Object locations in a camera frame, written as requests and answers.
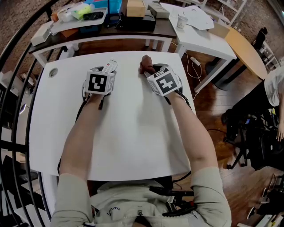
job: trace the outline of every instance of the black railing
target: black railing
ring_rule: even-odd
[[[40,8],[34,15],[31,16],[30,19],[27,20],[27,22],[16,32],[16,34],[12,37],[12,39],[10,40],[10,42],[8,43],[8,45],[5,47],[5,49],[3,50],[2,54],[0,55],[0,71],[3,69],[10,53],[12,52],[12,50],[15,48],[16,44],[19,42],[19,40],[21,39],[21,37],[25,34],[25,32],[29,29],[29,27],[32,26],[32,24],[44,13],[47,13],[48,16],[48,20],[50,20],[51,17],[51,6],[53,4],[55,4],[56,2],[58,2],[59,0],[51,0],[48,3],[46,3],[42,8]],[[11,78],[11,81],[9,83],[9,85],[7,86],[7,89],[5,91],[4,96],[2,97],[2,99],[0,101],[2,101],[2,107],[0,110],[0,137],[2,138],[2,127],[4,125],[4,113],[8,104],[8,94],[12,88],[13,82],[15,80],[15,77],[18,73],[18,70],[24,60],[24,58],[26,57],[30,47],[32,46],[32,44],[30,43],[27,48],[25,49],[25,51],[23,52],[23,54],[21,55]],[[58,56],[56,57],[56,60],[59,59],[60,54],[62,53],[63,48],[60,49]],[[49,61],[51,55],[53,53],[53,50],[51,50],[49,52],[47,61]],[[37,60],[35,59],[32,63],[32,65],[29,68],[29,71],[27,73],[27,76],[25,78],[24,84],[23,84],[23,88],[18,96],[18,100],[17,100],[17,104],[16,104],[16,110],[15,110],[15,115],[14,115],[14,121],[13,121],[13,127],[12,127],[12,135],[11,135],[11,142],[7,142],[7,141],[3,141],[0,140],[0,149],[7,149],[9,151],[12,151],[12,169],[13,169],[13,175],[14,175],[14,180],[15,180],[15,186],[16,186],[16,191],[19,197],[19,201],[20,204],[23,208],[23,211],[27,217],[28,220],[28,224],[30,227],[34,227],[34,224],[32,223],[32,220],[27,212],[27,209],[25,207],[25,204],[23,202],[23,198],[21,197],[21,193],[20,193],[20,189],[19,189],[19,182],[18,182],[18,178],[17,178],[17,174],[16,174],[16,152],[21,152],[23,154],[25,154],[25,158],[26,158],[26,173],[28,176],[28,185],[29,185],[29,189],[30,189],[30,194],[31,194],[31,199],[32,199],[32,203],[35,207],[35,211],[36,214],[39,218],[39,221],[42,225],[42,227],[45,227],[43,219],[40,215],[39,209],[35,203],[35,198],[34,198],[34,191],[32,188],[32,178],[31,178],[31,170],[30,170],[30,164],[29,164],[29,131],[30,131],[30,123],[31,123],[31,118],[32,118],[32,109],[33,109],[33,104],[34,104],[34,100],[35,100],[35,96],[36,96],[36,91],[38,88],[38,84],[43,72],[43,69],[37,79],[37,83],[35,85],[35,88],[33,90],[33,94],[32,94],[32,101],[30,104],[30,108],[29,108],[29,113],[28,113],[28,120],[27,120],[27,129],[26,129],[26,136],[25,136],[25,145],[22,144],[17,144],[16,143],[16,135],[17,135],[17,125],[18,125],[18,118],[19,118],[19,113],[20,113],[20,106],[21,106],[21,102],[25,93],[25,90],[27,88],[28,85],[28,80],[32,74],[32,71],[36,65]],[[41,173],[38,173],[38,178],[39,178],[39,184],[40,184],[40,189],[42,190],[42,199],[43,199],[43,204],[46,210],[46,213],[49,217],[49,219],[51,219],[51,214],[48,210],[48,206],[47,206],[47,202],[46,202],[46,198],[45,198],[45,194],[44,194],[44,190],[42,187],[42,177],[41,177]],[[9,214],[9,209],[11,211],[11,215],[13,216],[14,220],[15,220],[15,224],[17,226],[23,226],[24,223],[22,223],[21,219],[18,218],[18,216],[15,214],[10,198],[8,196],[8,191],[6,188],[6,179],[3,176],[3,166],[2,166],[2,157],[0,155],[0,179],[1,179],[1,186],[2,189],[4,191],[5,194],[5,198],[1,197],[1,193],[0,193],[0,226],[2,226],[1,223],[1,218],[2,218],[2,214],[3,214],[3,208],[2,208],[2,200],[6,199],[6,207],[7,207],[7,211]]]

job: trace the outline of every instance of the white table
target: white table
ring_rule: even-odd
[[[231,60],[237,57],[226,40],[217,35],[207,32],[206,30],[200,31],[190,25],[186,25],[183,30],[177,28],[178,19],[172,17],[172,11],[174,9],[181,14],[184,8],[165,3],[161,3],[161,5],[170,12],[169,19],[177,33],[178,46],[175,53],[178,53],[180,57],[182,57],[186,50],[190,50],[221,58],[221,61],[219,61],[214,70],[194,88],[195,92],[199,92],[217,76]]]
[[[94,137],[89,180],[140,180],[189,171],[173,110],[138,75],[142,56],[167,63],[179,75],[194,109],[185,71],[177,54],[127,51],[84,55],[46,64],[32,112],[31,169],[57,175],[63,146],[82,104],[87,70],[118,61],[114,90],[107,97]],[[50,78],[51,69],[58,73]]]

